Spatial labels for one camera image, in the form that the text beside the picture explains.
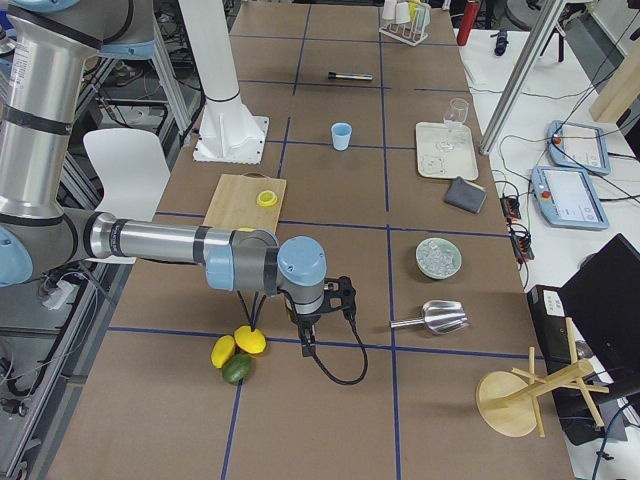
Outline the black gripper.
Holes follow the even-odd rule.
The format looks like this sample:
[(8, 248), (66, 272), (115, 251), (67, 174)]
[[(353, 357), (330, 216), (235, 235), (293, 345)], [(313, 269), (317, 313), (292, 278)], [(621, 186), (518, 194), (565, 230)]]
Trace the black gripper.
[(310, 303), (300, 303), (285, 296), (285, 307), (289, 320), (294, 323), (299, 330), (301, 351), (303, 356), (312, 355), (312, 330), (314, 324), (319, 320), (320, 309), (324, 302), (324, 295)]

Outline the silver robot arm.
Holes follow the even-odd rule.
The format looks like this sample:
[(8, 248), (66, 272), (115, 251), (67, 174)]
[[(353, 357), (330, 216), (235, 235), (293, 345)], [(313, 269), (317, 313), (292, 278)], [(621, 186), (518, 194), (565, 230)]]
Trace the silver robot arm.
[(151, 57), (152, 3), (11, 1), (6, 11), (17, 41), (1, 121), (2, 284), (88, 258), (199, 264), (212, 288), (283, 294), (303, 352), (313, 354), (314, 325), (330, 307), (316, 240), (119, 219), (57, 201), (85, 63)]

